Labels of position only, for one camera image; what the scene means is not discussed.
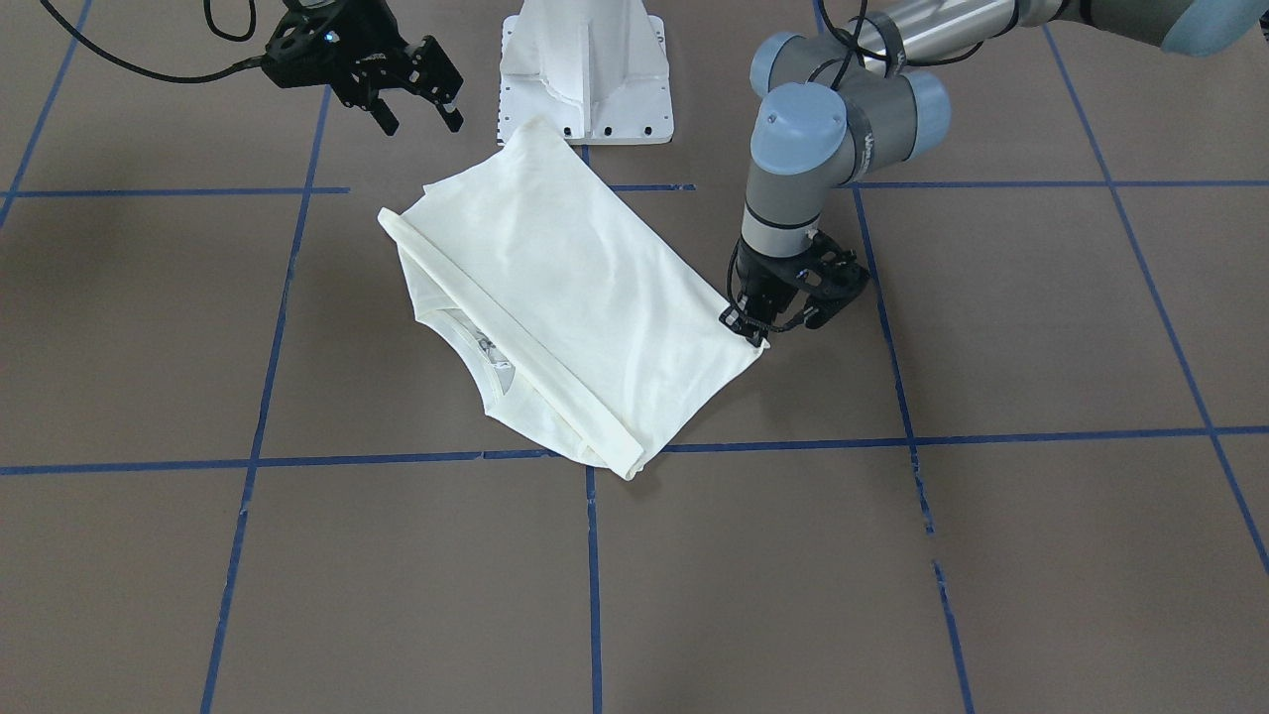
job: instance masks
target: brown floor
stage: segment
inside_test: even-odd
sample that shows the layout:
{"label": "brown floor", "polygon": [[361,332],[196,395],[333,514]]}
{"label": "brown floor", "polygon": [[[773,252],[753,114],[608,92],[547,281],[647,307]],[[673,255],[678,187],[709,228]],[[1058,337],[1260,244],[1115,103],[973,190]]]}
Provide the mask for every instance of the brown floor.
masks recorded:
{"label": "brown floor", "polygon": [[[170,72],[259,51],[184,5],[84,27]],[[461,133],[6,8],[0,711],[1269,711],[1259,30],[939,68],[948,141],[825,212],[876,287],[624,483],[485,419],[412,321],[374,214],[496,150],[519,1],[392,6]],[[721,287],[749,60],[811,6],[648,9],[675,138],[584,156]]]}

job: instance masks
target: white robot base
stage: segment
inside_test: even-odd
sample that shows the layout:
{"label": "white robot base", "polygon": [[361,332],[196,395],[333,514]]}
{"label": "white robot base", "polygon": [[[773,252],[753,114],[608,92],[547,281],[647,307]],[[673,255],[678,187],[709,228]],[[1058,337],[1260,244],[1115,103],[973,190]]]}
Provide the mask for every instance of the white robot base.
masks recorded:
{"label": "white robot base", "polygon": [[674,136],[665,23],[641,0],[525,0],[501,39],[500,145],[536,115],[570,143]]}

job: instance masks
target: blue joint cover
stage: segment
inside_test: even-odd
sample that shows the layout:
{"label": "blue joint cover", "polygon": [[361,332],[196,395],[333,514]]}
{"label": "blue joint cover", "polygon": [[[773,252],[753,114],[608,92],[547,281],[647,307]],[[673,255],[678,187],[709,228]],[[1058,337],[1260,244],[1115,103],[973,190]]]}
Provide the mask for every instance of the blue joint cover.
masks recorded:
{"label": "blue joint cover", "polygon": [[846,103],[822,84],[782,84],[758,109],[749,152],[769,174],[789,176],[827,161],[846,136]]}
{"label": "blue joint cover", "polygon": [[1269,0],[1194,0],[1160,47],[1193,57],[1216,55],[1246,34],[1266,11]]}
{"label": "blue joint cover", "polygon": [[766,88],[772,82],[772,67],[775,66],[775,57],[784,48],[784,44],[794,37],[802,37],[792,32],[778,32],[768,37],[754,52],[754,61],[749,63],[749,86],[754,88],[754,94],[766,96]]}
{"label": "blue joint cover", "polygon": [[916,100],[916,141],[907,159],[919,156],[934,148],[948,134],[952,127],[952,99],[939,77],[930,72],[907,72],[901,75],[912,88]]}

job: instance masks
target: blue tape line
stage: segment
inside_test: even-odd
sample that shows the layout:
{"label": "blue tape line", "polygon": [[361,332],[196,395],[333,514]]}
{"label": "blue tape line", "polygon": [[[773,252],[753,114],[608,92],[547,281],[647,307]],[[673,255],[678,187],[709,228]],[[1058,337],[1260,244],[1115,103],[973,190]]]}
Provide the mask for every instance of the blue tape line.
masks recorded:
{"label": "blue tape line", "polygon": [[662,454],[726,454],[735,451],[813,451],[905,446],[906,439],[845,439],[830,441],[754,441],[735,444],[671,444]]}
{"label": "blue tape line", "polygon": [[599,626],[599,524],[595,514],[595,468],[586,467],[586,550],[590,563],[590,708],[604,710],[604,662]]}
{"label": "blue tape line", "polygon": [[1185,359],[1185,350],[1181,349],[1180,339],[1176,336],[1176,330],[1173,327],[1173,320],[1167,316],[1167,309],[1164,307],[1164,298],[1159,293],[1159,287],[1155,284],[1155,278],[1150,271],[1150,264],[1146,261],[1146,255],[1141,250],[1141,243],[1137,241],[1137,232],[1133,230],[1132,221],[1128,218],[1128,211],[1123,205],[1119,190],[1110,178],[1110,167],[1107,165],[1105,156],[1101,153],[1101,146],[1098,143],[1098,138],[1093,133],[1093,124],[1089,122],[1089,117],[1084,112],[1084,104],[1080,103],[1080,96],[1075,91],[1075,82],[1071,81],[1071,75],[1066,71],[1066,62],[1062,61],[1062,53],[1057,48],[1057,41],[1053,39],[1053,33],[1049,32],[1048,27],[1043,27],[1042,29],[1044,30],[1044,37],[1048,39],[1049,48],[1053,51],[1053,58],[1057,61],[1057,68],[1062,74],[1062,81],[1066,82],[1066,90],[1071,95],[1075,110],[1080,115],[1080,123],[1084,124],[1084,132],[1089,137],[1089,145],[1093,146],[1093,153],[1098,157],[1098,165],[1101,166],[1101,172],[1105,175],[1107,183],[1110,184],[1110,197],[1114,199],[1115,209],[1119,212],[1119,219],[1123,221],[1123,228],[1128,233],[1128,242],[1132,245],[1132,252],[1137,257],[1137,265],[1141,268],[1141,274],[1146,278],[1146,287],[1150,288],[1150,297],[1155,301],[1155,308],[1159,311],[1159,317],[1164,322],[1167,339],[1173,344],[1173,351],[1176,353],[1176,361],[1180,363],[1181,373],[1185,375],[1185,383],[1189,386],[1195,407],[1198,407],[1199,417],[1203,420],[1203,426],[1207,427],[1207,435],[1212,440],[1212,449],[1216,450],[1216,457],[1221,463],[1221,469],[1225,472],[1225,481],[1230,484],[1230,491],[1233,493],[1233,501],[1239,505],[1239,511],[1242,514],[1242,523],[1246,525],[1247,533],[1251,535],[1251,543],[1255,545],[1256,553],[1260,555],[1260,566],[1264,568],[1265,573],[1269,574],[1269,550],[1265,549],[1264,539],[1260,536],[1260,529],[1256,528],[1255,519],[1251,516],[1251,510],[1247,509],[1246,498],[1242,496],[1242,488],[1239,486],[1239,479],[1233,476],[1233,468],[1230,467],[1230,460],[1225,455],[1225,448],[1221,445],[1220,434],[1212,422],[1212,416],[1207,411],[1207,405],[1203,402],[1203,394],[1199,392],[1198,382],[1195,382],[1194,373],[1190,370],[1189,361]]}
{"label": "blue tape line", "polygon": [[[84,29],[84,23],[88,22],[88,11],[91,8],[93,0],[84,0],[80,16],[75,20],[75,29]],[[76,47],[79,47],[79,41],[71,38],[71,43],[66,47],[66,55],[62,56],[62,65],[57,68],[57,77],[53,79],[53,86],[48,90],[44,107],[39,110],[39,118],[36,119],[36,128],[32,129],[30,138],[27,140],[27,148],[22,152],[22,161],[18,162],[18,172],[13,175],[13,183],[9,184],[9,194],[5,195],[4,204],[0,205],[0,227],[4,227],[5,219],[9,218],[9,209],[13,208],[18,189],[22,188],[22,178],[27,175],[27,167],[30,166],[30,156],[36,152],[36,143],[39,142],[39,134],[44,131],[44,122],[48,120],[48,113],[53,109],[53,100],[57,99],[57,93],[62,89],[62,80],[66,79],[66,70],[71,66]]]}
{"label": "blue tape line", "polygon": [[966,435],[916,438],[919,446],[957,446],[966,444],[1038,444],[1051,441],[1114,441],[1128,439],[1178,439],[1207,436],[1206,429],[1179,430],[1113,430],[1104,432],[1042,432],[1005,435]]}
{"label": "blue tape line", "polygon": [[961,681],[961,700],[964,714],[973,714],[973,692],[970,691],[970,672],[964,667],[964,652],[961,649],[961,633],[956,626],[956,614],[952,613],[952,600],[948,597],[948,581],[943,566],[934,562],[934,580],[939,583],[939,600],[943,602],[943,620],[948,625],[948,639],[952,642],[952,658],[956,661],[956,676]]}
{"label": "blue tape line", "polygon": [[864,180],[838,188],[1105,188],[1104,180]]}
{"label": "blue tape line", "polygon": [[558,454],[549,449],[514,449],[508,451],[485,451],[481,459],[561,459]]}
{"label": "blue tape line", "polygon": [[1110,185],[1127,188],[1261,188],[1269,180],[1113,180]]}
{"label": "blue tape line", "polygon": [[873,254],[872,233],[868,231],[868,216],[864,213],[864,197],[858,188],[851,189],[855,198],[855,213],[859,217],[859,232],[863,236],[864,254],[868,256],[868,271],[872,273],[873,287],[877,289],[877,315],[881,317],[881,331],[890,350],[890,368],[895,373],[895,394],[898,397],[898,413],[904,419],[904,436],[907,455],[912,462],[912,479],[916,482],[916,497],[921,503],[921,516],[925,517],[926,535],[934,535],[934,514],[925,495],[925,479],[921,477],[921,457],[916,450],[916,434],[912,430],[912,416],[907,410],[907,393],[904,391],[904,374],[898,369],[898,351],[895,349],[895,335],[890,328],[890,316],[886,312],[886,293],[881,285],[881,273],[877,271],[877,257]]}
{"label": "blue tape line", "polygon": [[100,188],[86,190],[18,190],[15,198],[148,198],[173,195],[303,195],[352,193],[346,185],[280,188]]}
{"label": "blue tape line", "polygon": [[[1216,427],[1221,436],[1269,435],[1269,425],[1241,427]],[[1114,441],[1137,439],[1185,439],[1208,436],[1204,427],[1173,430],[1112,430],[1100,432],[1038,432],[1038,434],[996,434],[959,436],[917,436],[916,446],[961,446],[973,444],[1036,444],[1071,441]],[[851,449],[892,449],[907,446],[906,438],[891,439],[846,439],[825,441],[754,441],[728,444],[674,444],[661,450],[662,454],[730,454],[754,451],[836,451]],[[289,469],[298,467],[354,467],[368,464],[418,464],[476,460],[519,460],[519,459],[562,459],[547,449],[520,449],[505,451],[447,451],[418,454],[368,454],[339,457],[279,457],[261,458],[255,462],[258,469]],[[107,474],[131,472],[189,472],[199,469],[245,469],[250,459],[220,459],[207,462],[127,462],[104,464],[48,464],[0,467],[0,477],[57,476],[57,474]]]}
{"label": "blue tape line", "polygon": [[55,474],[132,474],[138,472],[199,472],[207,469],[245,469],[249,459],[207,462],[142,462],[117,464],[48,464],[33,467],[0,467],[0,477],[34,477]]}
{"label": "blue tape line", "polygon": [[256,467],[261,469],[294,469],[298,467],[357,467],[371,464],[419,464],[419,463],[448,463],[448,462],[475,462],[481,458],[480,451],[448,451],[438,454],[373,454],[365,457],[283,457],[273,459],[259,459]]}
{"label": "blue tape line", "polygon": [[287,261],[287,276],[282,283],[282,298],[278,303],[278,320],[273,330],[273,347],[269,353],[269,368],[264,377],[264,392],[260,396],[260,419],[256,422],[255,438],[251,443],[251,467],[247,468],[242,483],[242,501],[239,505],[237,526],[233,530],[233,547],[230,549],[230,564],[225,574],[225,592],[221,595],[221,610],[216,623],[216,637],[212,640],[212,654],[207,665],[207,681],[203,685],[203,703],[199,711],[211,714],[212,698],[216,695],[216,677],[221,668],[221,654],[225,651],[225,632],[228,628],[230,607],[233,604],[233,587],[237,583],[239,563],[242,558],[242,540],[246,536],[246,520],[255,491],[255,476],[260,449],[264,446],[264,427],[269,420],[269,403],[273,399],[273,382],[278,373],[278,356],[282,353],[282,335],[287,327],[287,302],[291,295],[291,283],[296,276],[296,259],[303,241],[305,223],[308,219],[308,204],[312,198],[313,176],[317,172],[317,159],[321,155],[322,133],[326,131],[326,110],[330,108],[330,88],[322,93],[321,109],[317,113],[317,128],[313,131],[312,151],[308,156],[308,175],[305,179],[305,193],[299,200],[299,216],[296,218],[296,233],[291,241],[291,257]]}
{"label": "blue tape line", "polygon": [[608,188],[613,189],[615,193],[622,191],[634,191],[634,190],[695,190],[697,184],[694,183],[631,183],[631,184],[610,184]]}
{"label": "blue tape line", "polygon": [[1241,436],[1269,434],[1269,425],[1259,427],[1216,427],[1216,434],[1221,436]]}
{"label": "blue tape line", "polygon": [[836,188],[1264,188],[1269,180],[863,180]]}

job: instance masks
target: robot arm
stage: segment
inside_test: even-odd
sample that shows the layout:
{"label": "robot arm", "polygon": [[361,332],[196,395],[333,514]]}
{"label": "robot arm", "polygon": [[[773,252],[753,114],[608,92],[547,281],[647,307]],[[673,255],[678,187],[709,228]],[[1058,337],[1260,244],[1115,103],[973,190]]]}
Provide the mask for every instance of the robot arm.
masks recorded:
{"label": "robot arm", "polygon": [[[820,232],[819,219],[834,186],[912,159],[947,134],[952,108],[943,84],[906,67],[945,62],[1016,25],[1057,19],[1206,56],[1266,10],[1269,0],[909,0],[868,13],[858,39],[840,30],[773,36],[750,67],[763,103],[750,138],[741,240],[728,265],[732,306],[720,318],[756,345],[769,331],[824,325],[863,290],[868,271]],[[739,295],[731,293],[732,269]],[[805,306],[777,326],[798,292],[807,293]]]}
{"label": "robot arm", "polygon": [[287,14],[265,44],[260,68],[282,88],[329,84],[345,107],[360,107],[388,136],[400,122],[381,89],[431,101],[449,131],[463,126],[454,96],[463,77],[435,38],[406,46],[385,0],[284,0]]}

